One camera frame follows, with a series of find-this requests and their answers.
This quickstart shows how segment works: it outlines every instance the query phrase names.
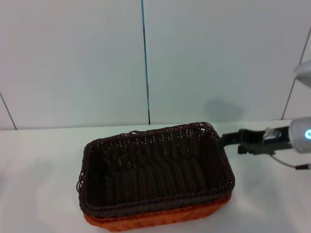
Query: blue indicator light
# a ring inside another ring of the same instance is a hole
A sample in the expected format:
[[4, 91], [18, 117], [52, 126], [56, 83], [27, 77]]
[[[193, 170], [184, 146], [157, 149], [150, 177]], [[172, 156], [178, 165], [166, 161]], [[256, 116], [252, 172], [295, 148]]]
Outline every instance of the blue indicator light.
[[306, 139], [311, 140], [311, 130], [307, 130], [307, 131], [306, 131], [305, 137], [306, 137]]

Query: basket rim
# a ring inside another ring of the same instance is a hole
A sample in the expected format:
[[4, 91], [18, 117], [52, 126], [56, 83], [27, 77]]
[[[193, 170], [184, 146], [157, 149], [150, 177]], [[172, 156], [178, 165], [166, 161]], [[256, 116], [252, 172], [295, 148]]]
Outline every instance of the basket rim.
[[[220, 156], [221, 164], [225, 167], [226, 176], [228, 177], [228, 182], [221, 188], [218, 187], [208, 191], [167, 195], [155, 199], [137, 200], [127, 203], [119, 203], [116, 205], [106, 205], [106, 206], [92, 206], [87, 201], [88, 166], [90, 161], [90, 153], [92, 151], [91, 149], [93, 148], [93, 146], [97, 144], [104, 144], [104, 143], [106, 144], [121, 140], [131, 140], [142, 137], [158, 136], [164, 133], [175, 133], [179, 131], [192, 130], [198, 128], [207, 130], [207, 132], [211, 135], [211, 138], [213, 139], [212, 140], [213, 144], [217, 146], [216, 142], [219, 141], [220, 138], [217, 132], [214, 130], [214, 128], [209, 123], [206, 122], [196, 122], [191, 124], [176, 125], [171, 127], [165, 127], [162, 129], [153, 129], [147, 131], [131, 131], [129, 133], [121, 133], [111, 137], [99, 138], [88, 143], [84, 149], [82, 169], [80, 172], [79, 181], [76, 186], [77, 191], [79, 192], [79, 201], [82, 211], [89, 215], [94, 215], [94, 212], [103, 212], [103, 211], [105, 212], [113, 211], [115, 213], [116, 210], [122, 211], [124, 210], [125, 207], [126, 209], [132, 209], [133, 207], [145, 206], [149, 204], [153, 205], [157, 205], [159, 203], [168, 204], [174, 201], [181, 202], [196, 197], [201, 197], [206, 201], [212, 201], [214, 199], [228, 195], [230, 192], [232, 192], [235, 186], [235, 178], [231, 166], [229, 164], [228, 158], [226, 156], [225, 150], [220, 149], [218, 150], [218, 154]], [[223, 191], [222, 195], [221, 196], [217, 195], [217, 192], [219, 193], [221, 191]]]

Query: wicker basket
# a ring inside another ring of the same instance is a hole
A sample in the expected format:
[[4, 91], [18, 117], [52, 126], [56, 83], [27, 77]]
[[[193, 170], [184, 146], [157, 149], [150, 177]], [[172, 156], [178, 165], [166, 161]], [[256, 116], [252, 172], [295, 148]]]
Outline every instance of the wicker basket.
[[86, 219], [139, 219], [226, 199], [235, 180], [218, 140], [213, 127], [202, 122], [90, 142], [77, 183]]

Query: white tabletop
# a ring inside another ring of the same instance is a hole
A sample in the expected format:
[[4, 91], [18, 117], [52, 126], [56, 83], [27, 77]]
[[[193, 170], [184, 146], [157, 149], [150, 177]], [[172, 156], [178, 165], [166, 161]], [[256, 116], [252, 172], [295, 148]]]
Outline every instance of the white tabletop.
[[[219, 134], [241, 128], [263, 130], [289, 121], [216, 123]], [[167, 125], [0, 131], [1, 233], [102, 233], [89, 225], [75, 189], [84, 146], [131, 130]], [[285, 167], [268, 155], [238, 155], [226, 147], [236, 186], [230, 202], [209, 217], [134, 230], [135, 232], [309, 233], [311, 230], [311, 171]], [[293, 150], [276, 157], [310, 163], [310, 155]]]

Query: stacked baskets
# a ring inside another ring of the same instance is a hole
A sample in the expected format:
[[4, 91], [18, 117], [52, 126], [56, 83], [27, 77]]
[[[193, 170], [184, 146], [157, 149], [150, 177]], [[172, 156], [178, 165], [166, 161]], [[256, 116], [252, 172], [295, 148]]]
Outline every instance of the stacked baskets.
[[210, 215], [235, 183], [218, 140], [201, 122], [90, 142], [77, 183], [85, 219], [117, 232]]

